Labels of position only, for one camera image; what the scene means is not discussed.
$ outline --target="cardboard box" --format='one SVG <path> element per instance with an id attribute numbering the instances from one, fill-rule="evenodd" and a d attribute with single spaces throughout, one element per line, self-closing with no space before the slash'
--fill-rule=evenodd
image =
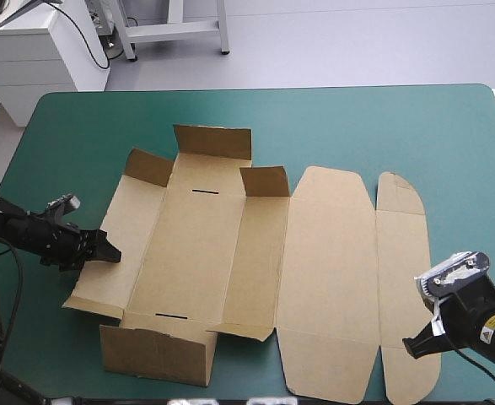
<path id="1" fill-rule="evenodd" d="M 413 187 L 384 173 L 375 211 L 359 175 L 309 167 L 290 197 L 283 167 L 251 167 L 250 130 L 175 133 L 175 162 L 133 149 L 102 225 L 121 263 L 88 263 L 64 305 L 121 320 L 101 327 L 105 368 L 207 386 L 216 332 L 276 328 L 294 394 L 361 402 L 380 345 L 393 403 L 429 393 L 439 356 L 401 342 L 430 317 Z"/>

